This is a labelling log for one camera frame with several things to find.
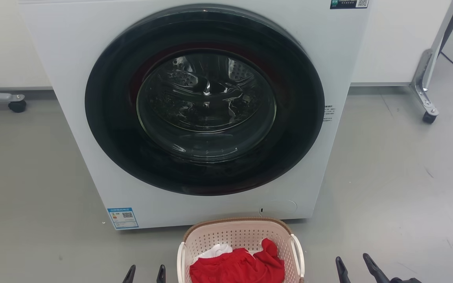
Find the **black door rim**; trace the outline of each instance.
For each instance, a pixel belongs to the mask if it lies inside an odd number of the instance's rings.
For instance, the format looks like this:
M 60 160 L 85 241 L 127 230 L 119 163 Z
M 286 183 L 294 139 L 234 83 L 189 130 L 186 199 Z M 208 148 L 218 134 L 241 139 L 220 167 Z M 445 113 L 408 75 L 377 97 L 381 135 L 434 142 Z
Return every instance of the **black door rim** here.
M 248 63 L 275 95 L 268 134 L 231 161 L 169 154 L 147 136 L 135 110 L 133 89 L 149 72 L 175 54 L 204 50 Z M 193 5 L 145 18 L 119 35 L 90 73 L 85 108 L 99 146 L 129 174 L 187 195 L 228 195 L 277 179 L 307 154 L 322 125 L 324 93 L 309 58 L 282 28 L 249 11 Z

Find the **gray floor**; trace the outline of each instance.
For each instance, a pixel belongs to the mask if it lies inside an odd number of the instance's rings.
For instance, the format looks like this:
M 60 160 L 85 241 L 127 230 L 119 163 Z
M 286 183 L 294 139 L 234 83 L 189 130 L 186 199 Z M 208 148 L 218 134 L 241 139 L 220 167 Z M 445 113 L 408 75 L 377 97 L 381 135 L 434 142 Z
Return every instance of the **gray floor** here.
M 453 66 L 440 58 L 433 125 L 402 88 L 355 88 L 347 98 L 314 216 L 292 221 L 306 281 L 373 282 L 368 252 L 388 277 L 453 282 Z M 0 283 L 176 283 L 187 227 L 115 231 L 55 100 L 21 114 L 0 107 Z

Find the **white cloth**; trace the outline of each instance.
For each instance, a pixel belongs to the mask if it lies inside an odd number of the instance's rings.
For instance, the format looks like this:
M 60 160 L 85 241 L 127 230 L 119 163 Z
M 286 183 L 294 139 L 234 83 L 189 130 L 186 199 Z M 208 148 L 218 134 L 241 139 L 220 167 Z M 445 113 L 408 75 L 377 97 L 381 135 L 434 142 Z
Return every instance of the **white cloth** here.
M 199 258 L 212 258 L 220 256 L 224 253 L 231 253 L 232 251 L 232 247 L 228 244 L 217 244 L 214 245 L 210 250 L 199 254 L 196 258 L 193 259 L 193 263 L 195 263 Z

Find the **qr code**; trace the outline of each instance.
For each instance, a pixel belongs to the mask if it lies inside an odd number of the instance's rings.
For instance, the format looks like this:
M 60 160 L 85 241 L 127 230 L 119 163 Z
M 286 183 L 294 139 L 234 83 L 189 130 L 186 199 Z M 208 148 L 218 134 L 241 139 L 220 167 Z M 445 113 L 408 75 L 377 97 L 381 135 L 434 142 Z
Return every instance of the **qr code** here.
M 357 0 L 356 7 L 368 7 L 368 0 Z

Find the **blue label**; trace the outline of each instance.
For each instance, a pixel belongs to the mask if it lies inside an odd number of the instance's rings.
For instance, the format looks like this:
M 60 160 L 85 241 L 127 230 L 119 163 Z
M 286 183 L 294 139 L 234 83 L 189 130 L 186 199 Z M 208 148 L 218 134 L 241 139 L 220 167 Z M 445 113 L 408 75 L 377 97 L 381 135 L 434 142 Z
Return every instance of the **blue label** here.
M 132 208 L 108 208 L 108 214 L 117 230 L 139 227 Z

